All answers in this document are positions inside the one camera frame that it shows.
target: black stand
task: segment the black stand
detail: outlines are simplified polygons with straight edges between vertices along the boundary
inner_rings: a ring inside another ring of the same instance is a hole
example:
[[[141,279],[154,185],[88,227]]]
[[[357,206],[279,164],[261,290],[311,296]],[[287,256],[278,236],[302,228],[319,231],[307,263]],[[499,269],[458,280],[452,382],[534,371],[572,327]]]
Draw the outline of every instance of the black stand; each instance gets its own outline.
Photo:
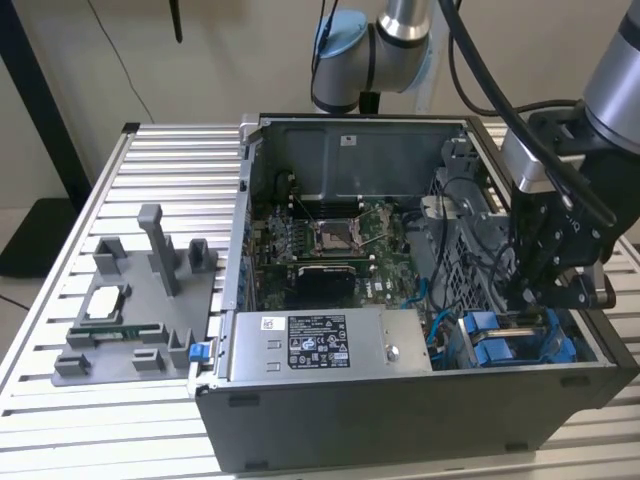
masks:
[[[44,277],[89,197],[91,185],[12,0],[0,0],[0,54],[69,196],[36,201],[0,254],[0,276]]]

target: screw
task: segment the screw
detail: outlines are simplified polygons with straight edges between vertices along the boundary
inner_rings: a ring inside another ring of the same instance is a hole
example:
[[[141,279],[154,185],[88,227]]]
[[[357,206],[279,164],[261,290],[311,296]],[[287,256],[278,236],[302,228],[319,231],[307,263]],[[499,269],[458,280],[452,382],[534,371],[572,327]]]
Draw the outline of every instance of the screw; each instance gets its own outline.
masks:
[[[390,362],[395,362],[396,360],[398,360],[398,358],[400,358],[400,350],[398,350],[398,347],[396,347],[395,345],[388,345],[387,360],[389,360]]]

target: motherboard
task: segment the motherboard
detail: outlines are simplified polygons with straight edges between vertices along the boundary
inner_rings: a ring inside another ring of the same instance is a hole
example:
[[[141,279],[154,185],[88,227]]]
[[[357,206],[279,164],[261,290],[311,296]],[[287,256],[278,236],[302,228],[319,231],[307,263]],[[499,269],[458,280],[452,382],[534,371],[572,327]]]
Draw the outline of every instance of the motherboard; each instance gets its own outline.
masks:
[[[416,274],[402,215],[390,199],[322,208],[299,201],[264,209],[252,225],[260,310],[417,308]]]

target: green circuit board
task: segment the green circuit board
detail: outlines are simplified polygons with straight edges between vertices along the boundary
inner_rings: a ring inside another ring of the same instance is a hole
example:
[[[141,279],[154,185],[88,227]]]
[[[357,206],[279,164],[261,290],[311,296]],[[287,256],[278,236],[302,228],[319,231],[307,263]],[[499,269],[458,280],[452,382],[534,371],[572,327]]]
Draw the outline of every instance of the green circuit board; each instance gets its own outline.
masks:
[[[293,219],[283,209],[254,222],[258,309],[290,310],[300,268],[351,267],[352,296],[323,308],[383,305],[401,308],[419,294],[419,279],[405,238],[401,216],[384,200],[364,202],[355,218]],[[424,302],[411,305],[424,317]]]

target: open computer chassis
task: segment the open computer chassis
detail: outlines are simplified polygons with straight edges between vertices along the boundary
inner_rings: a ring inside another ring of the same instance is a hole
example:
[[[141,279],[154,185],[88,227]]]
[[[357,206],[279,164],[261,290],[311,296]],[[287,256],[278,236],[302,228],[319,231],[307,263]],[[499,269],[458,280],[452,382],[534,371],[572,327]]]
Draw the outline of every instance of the open computer chassis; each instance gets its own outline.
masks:
[[[638,373],[600,311],[504,311],[511,180],[478,119],[242,134],[224,313],[189,380],[224,471],[535,450]]]

